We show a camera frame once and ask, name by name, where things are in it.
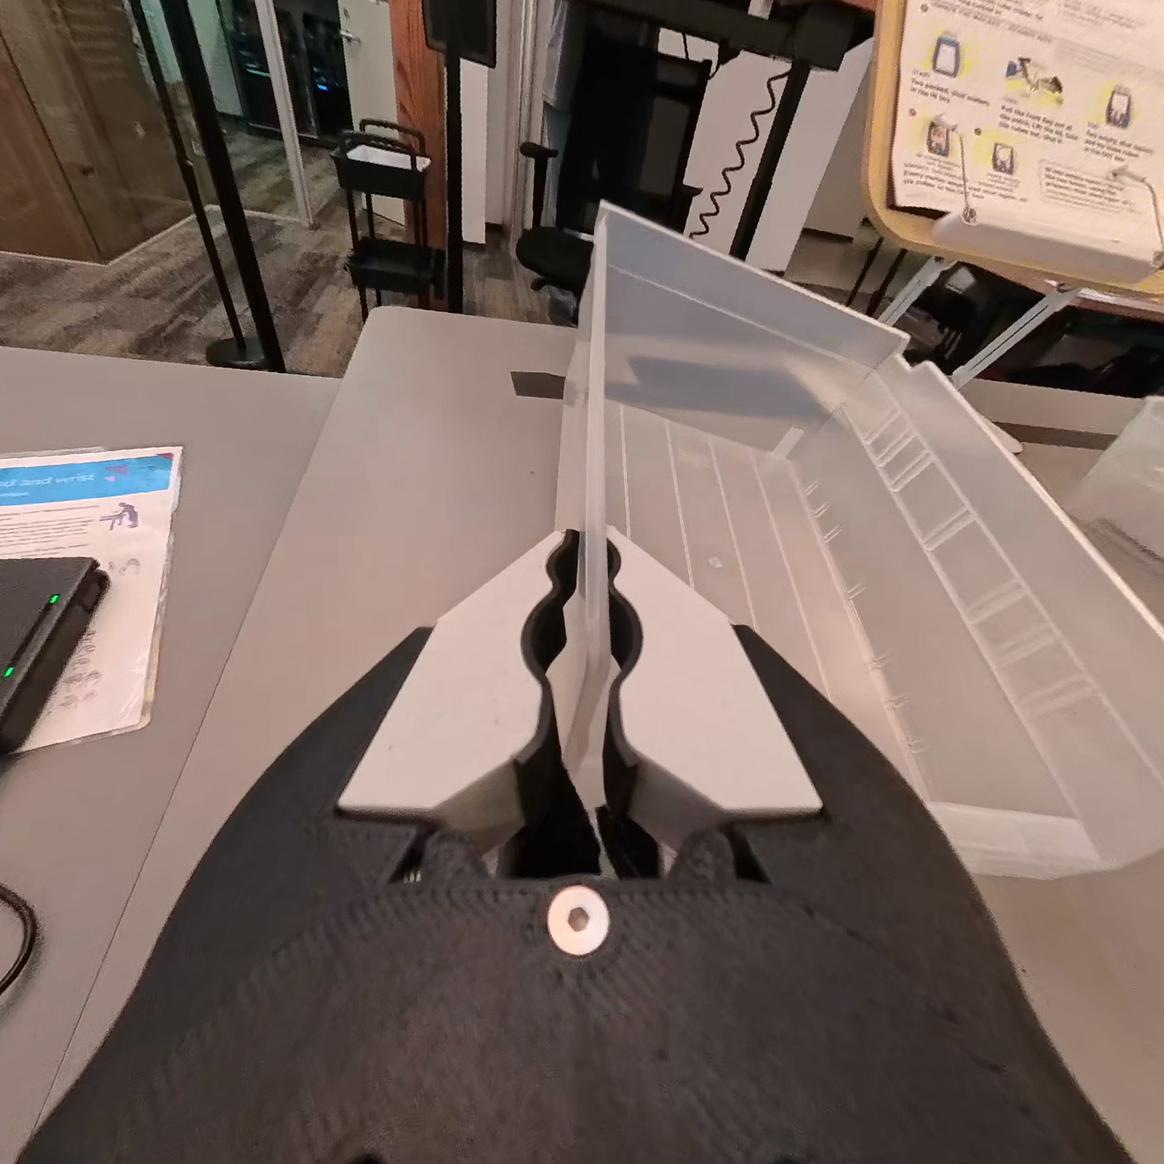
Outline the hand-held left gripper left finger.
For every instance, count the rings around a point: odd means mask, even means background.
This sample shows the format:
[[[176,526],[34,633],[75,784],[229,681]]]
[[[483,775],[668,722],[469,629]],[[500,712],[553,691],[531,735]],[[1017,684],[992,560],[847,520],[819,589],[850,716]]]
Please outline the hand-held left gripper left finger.
[[[553,532],[447,611],[339,796],[359,821],[502,847],[565,778],[547,670],[567,644],[580,533]]]

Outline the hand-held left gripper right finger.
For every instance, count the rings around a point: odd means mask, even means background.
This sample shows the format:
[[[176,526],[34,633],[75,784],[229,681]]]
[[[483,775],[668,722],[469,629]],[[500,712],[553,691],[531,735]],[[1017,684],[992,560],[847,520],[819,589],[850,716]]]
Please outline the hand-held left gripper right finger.
[[[677,852],[704,831],[819,816],[736,626],[618,532],[608,569],[602,822]]]

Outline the laminated instruction sheet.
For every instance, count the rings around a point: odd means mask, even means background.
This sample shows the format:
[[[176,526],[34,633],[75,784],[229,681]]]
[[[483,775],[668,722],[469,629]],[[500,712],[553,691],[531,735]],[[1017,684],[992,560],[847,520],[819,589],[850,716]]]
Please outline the laminated instruction sheet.
[[[109,577],[22,753],[149,723],[183,455],[182,446],[3,455],[3,560],[90,558]]]

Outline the black flat device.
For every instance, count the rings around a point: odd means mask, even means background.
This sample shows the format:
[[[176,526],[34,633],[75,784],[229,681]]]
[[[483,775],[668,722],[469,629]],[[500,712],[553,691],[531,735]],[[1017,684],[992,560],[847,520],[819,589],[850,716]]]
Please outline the black flat device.
[[[21,750],[109,591],[92,558],[2,561],[2,754]]]

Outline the black pole stand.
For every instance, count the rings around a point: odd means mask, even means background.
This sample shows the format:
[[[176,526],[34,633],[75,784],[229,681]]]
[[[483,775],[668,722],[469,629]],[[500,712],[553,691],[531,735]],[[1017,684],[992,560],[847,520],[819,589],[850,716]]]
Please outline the black pole stand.
[[[162,60],[142,2],[128,2],[130,18],[140,39],[146,70],[154,80],[156,99],[171,141],[174,157],[185,185],[190,212],[198,228],[202,250],[208,259],[211,279],[226,313],[229,337],[207,347],[207,362],[213,368],[235,371],[269,371],[285,374],[283,352],[260,263],[255,254],[248,217],[239,185],[229,158],[229,148],[214,102],[208,67],[205,65],[196,26],[186,2],[161,2],[162,24],[174,52],[186,101],[193,117],[196,138],[208,169],[211,188],[217,197],[218,214],[226,232],[235,271],[241,282],[252,330],[245,331],[230,291],[223,259],[214,241],[205,201],[196,179],[196,167],[186,148],[174,99],[167,83]]]

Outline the black office chair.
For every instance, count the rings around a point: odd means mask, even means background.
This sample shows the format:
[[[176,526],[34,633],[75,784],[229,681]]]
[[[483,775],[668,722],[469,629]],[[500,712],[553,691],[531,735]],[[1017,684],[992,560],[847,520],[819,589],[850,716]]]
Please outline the black office chair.
[[[519,147],[521,158],[531,164],[531,226],[516,241],[516,260],[534,275],[534,291],[558,288],[580,297],[590,260],[592,232],[602,197],[598,141],[571,141],[564,152],[531,141]],[[564,163],[565,201],[555,206],[565,216],[562,225],[546,225],[547,173],[552,161]]]

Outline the white panel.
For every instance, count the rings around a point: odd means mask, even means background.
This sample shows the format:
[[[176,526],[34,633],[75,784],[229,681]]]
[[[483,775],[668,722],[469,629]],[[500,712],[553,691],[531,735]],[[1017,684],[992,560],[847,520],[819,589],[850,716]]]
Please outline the white panel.
[[[813,71],[786,141],[747,257],[753,268],[785,272],[804,229],[853,238],[865,214],[862,141],[872,43],[854,48],[837,73]],[[775,119],[766,111],[786,82],[766,82],[788,64],[742,54],[708,82],[688,163],[698,188],[685,232],[727,253]]]

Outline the light wooden board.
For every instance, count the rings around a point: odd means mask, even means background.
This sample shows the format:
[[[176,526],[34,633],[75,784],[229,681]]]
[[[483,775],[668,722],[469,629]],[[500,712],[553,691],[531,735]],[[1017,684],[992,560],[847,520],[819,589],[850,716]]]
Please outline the light wooden board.
[[[893,241],[928,256],[978,266],[1024,269],[1040,279],[1161,297],[1161,245],[1154,253],[1114,251],[1087,235],[977,219],[971,209],[928,214],[891,204],[891,148],[906,3],[879,3],[863,158],[868,209]]]

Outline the instruction poster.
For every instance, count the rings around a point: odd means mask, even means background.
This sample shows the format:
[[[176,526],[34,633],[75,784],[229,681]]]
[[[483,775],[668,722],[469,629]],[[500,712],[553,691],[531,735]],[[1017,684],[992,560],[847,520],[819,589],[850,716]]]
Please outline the instruction poster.
[[[1161,245],[1163,3],[904,5],[894,209]]]

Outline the black standing desk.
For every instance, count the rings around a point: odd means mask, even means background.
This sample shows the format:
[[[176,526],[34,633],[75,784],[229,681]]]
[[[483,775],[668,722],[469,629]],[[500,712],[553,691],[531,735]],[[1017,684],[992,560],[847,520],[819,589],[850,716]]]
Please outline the black standing desk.
[[[732,247],[747,262],[813,71],[837,73],[871,42],[875,3],[564,3],[550,24],[547,92],[571,141],[599,147],[601,200],[685,232],[699,189],[688,163],[708,82],[753,54],[783,61],[770,124]]]

